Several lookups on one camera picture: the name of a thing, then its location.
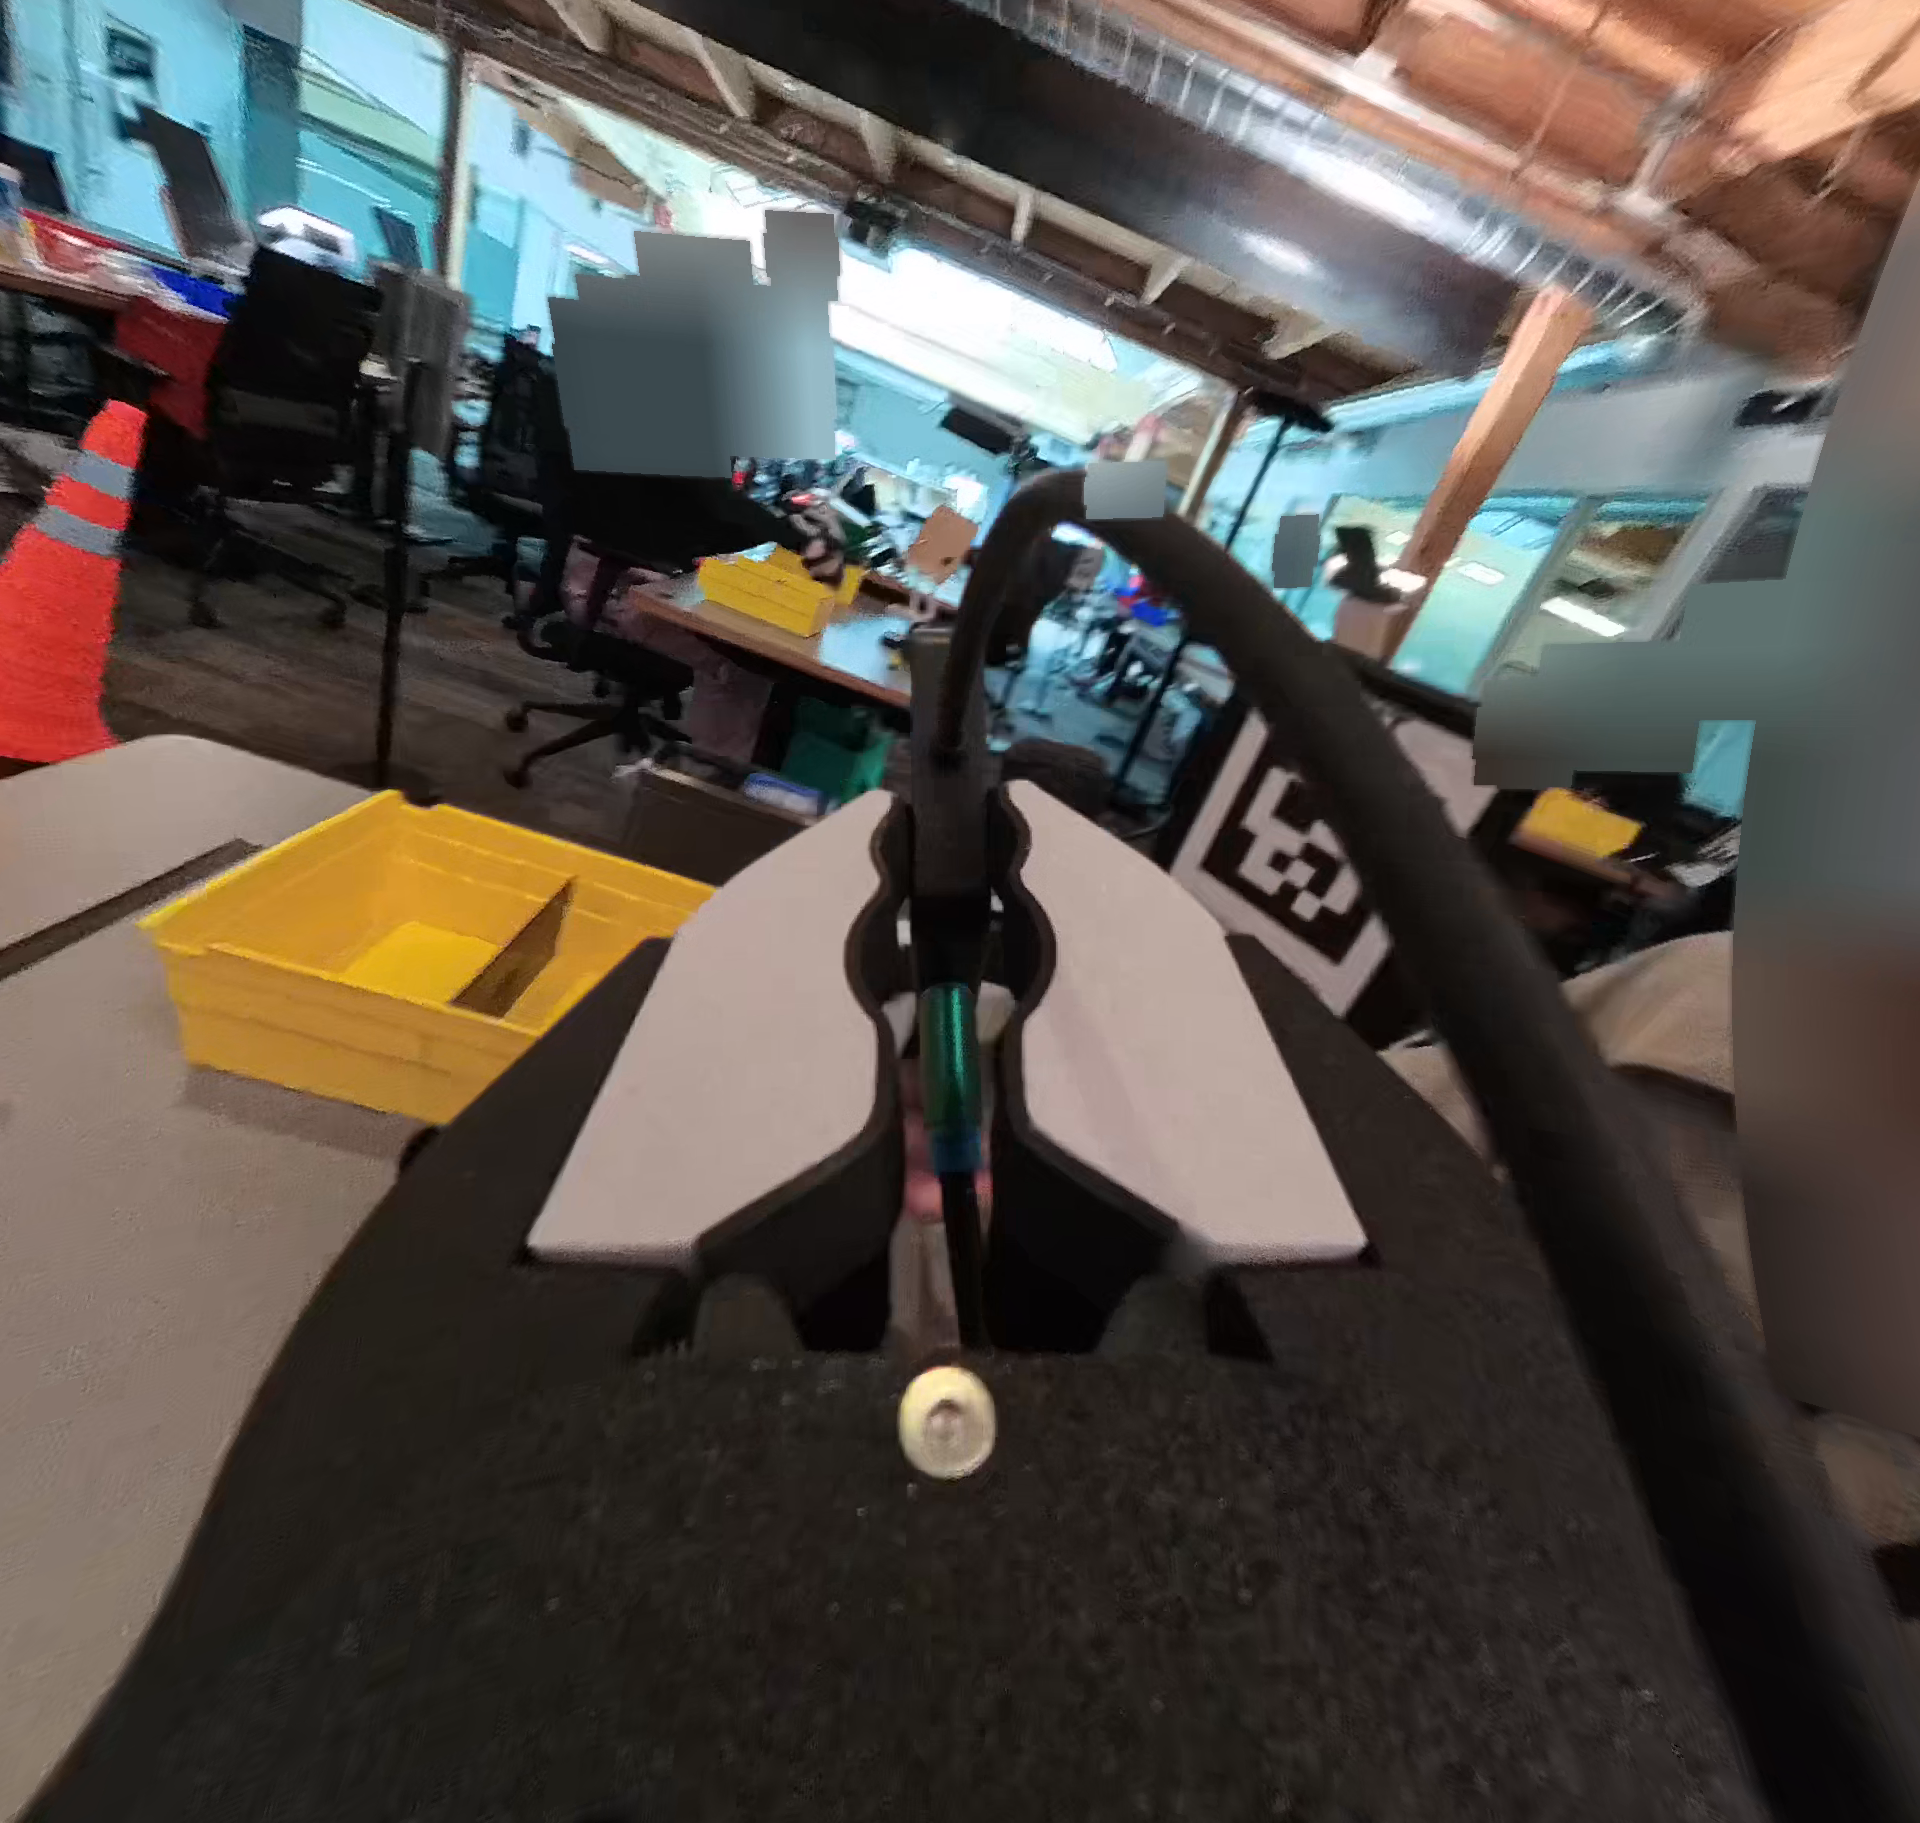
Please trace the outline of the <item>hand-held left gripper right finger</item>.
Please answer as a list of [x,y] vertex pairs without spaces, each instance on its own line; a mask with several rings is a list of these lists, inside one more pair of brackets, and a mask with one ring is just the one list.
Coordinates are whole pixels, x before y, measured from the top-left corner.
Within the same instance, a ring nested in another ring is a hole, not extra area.
[[1090,1349],[1141,1280],[1368,1263],[1227,930],[1030,780],[988,796],[987,1321]]

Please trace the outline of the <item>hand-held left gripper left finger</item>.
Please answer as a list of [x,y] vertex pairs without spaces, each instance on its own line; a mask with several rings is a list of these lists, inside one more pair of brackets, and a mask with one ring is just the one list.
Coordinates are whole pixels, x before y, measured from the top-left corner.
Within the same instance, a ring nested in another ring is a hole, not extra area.
[[807,1347],[883,1347],[907,839],[902,802],[875,788],[680,923],[531,1223],[531,1260],[751,1278]]

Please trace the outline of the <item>black HDMI switch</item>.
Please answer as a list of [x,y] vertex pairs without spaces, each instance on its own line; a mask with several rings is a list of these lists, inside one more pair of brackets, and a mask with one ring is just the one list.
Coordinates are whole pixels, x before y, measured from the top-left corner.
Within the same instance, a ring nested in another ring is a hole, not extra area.
[[913,624],[907,895],[916,989],[977,989],[992,923],[988,729],[982,672],[955,659],[955,630]]

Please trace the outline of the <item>yellow plastic bin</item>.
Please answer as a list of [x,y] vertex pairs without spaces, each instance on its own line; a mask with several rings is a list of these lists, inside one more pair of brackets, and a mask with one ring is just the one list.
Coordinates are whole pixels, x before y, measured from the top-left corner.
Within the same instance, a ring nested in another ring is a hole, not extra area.
[[[564,877],[563,943],[504,1019],[450,995]],[[711,884],[384,792],[138,921],[195,1068],[445,1125]]]
[[695,572],[708,607],[805,640],[821,637],[842,608],[845,578],[848,568],[836,555],[805,557],[784,547],[711,555]]

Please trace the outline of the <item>black bin divider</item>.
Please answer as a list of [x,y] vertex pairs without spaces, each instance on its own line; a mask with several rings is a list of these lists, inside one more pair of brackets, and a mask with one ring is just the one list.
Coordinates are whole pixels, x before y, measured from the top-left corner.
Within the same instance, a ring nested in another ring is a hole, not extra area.
[[556,958],[575,889],[577,880],[564,877],[511,941],[498,948],[461,992],[450,995],[450,1007],[487,1019],[509,1017]]

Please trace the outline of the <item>framed tag poster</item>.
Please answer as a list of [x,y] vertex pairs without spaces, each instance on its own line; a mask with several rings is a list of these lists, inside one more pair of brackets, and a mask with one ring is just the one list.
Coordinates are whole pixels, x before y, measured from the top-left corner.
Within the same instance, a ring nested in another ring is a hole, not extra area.
[[1368,1045],[1425,1017],[1293,743],[1241,696],[1195,741],[1155,860],[1221,929],[1254,938]]

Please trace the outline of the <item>green storage box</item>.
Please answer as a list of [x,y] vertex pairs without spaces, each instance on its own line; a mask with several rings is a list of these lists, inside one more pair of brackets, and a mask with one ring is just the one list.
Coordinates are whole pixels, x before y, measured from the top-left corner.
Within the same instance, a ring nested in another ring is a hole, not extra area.
[[883,785],[895,731],[871,706],[798,696],[777,774],[833,806]]

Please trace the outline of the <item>long wooden table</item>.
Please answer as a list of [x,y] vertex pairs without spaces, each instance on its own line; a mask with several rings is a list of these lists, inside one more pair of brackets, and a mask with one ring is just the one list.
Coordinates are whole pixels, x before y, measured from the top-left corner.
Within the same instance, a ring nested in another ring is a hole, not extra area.
[[833,689],[892,715],[909,712],[909,673],[884,642],[913,621],[905,604],[862,594],[849,607],[836,607],[814,637],[715,607],[695,576],[637,587],[633,607],[723,650],[766,662],[797,684]]

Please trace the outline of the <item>black office chair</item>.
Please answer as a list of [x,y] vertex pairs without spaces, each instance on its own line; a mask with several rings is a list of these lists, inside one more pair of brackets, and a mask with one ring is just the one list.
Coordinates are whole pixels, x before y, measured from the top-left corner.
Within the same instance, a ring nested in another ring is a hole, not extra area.
[[354,460],[354,417],[379,308],[379,292],[364,280],[277,248],[254,253],[205,367],[205,539],[188,591],[189,624],[216,630],[216,586],[245,569],[318,598],[321,630],[345,624],[342,576],[239,523],[234,506],[312,504]]
[[594,699],[523,699],[503,719],[521,733],[532,715],[575,726],[518,755],[504,782],[523,788],[556,755],[608,739],[628,756],[689,745],[680,724],[693,670],[616,628],[613,599],[695,572],[697,535],[680,497],[660,497],[664,479],[571,468],[541,494],[541,565],[514,611],[518,646],[594,684]]

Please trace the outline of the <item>orange traffic cone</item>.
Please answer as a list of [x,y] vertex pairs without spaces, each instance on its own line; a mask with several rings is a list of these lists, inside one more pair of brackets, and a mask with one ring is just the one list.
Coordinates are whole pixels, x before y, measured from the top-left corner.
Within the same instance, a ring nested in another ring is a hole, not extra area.
[[105,719],[105,672],[144,440],[144,409],[105,403],[7,547],[4,762],[70,762],[117,743]]

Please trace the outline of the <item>silver ventilation duct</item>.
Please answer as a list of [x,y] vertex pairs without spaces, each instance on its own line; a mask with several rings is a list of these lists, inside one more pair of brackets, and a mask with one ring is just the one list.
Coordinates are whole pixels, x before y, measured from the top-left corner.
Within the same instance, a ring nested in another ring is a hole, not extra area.
[[1625,255],[1572,242],[1470,190],[1404,148],[1195,48],[1099,0],[961,0],[1048,55],[1126,88],[1177,123],[1356,205],[1370,219],[1523,290],[1584,300],[1612,336],[1676,333],[1704,320],[1704,300]]

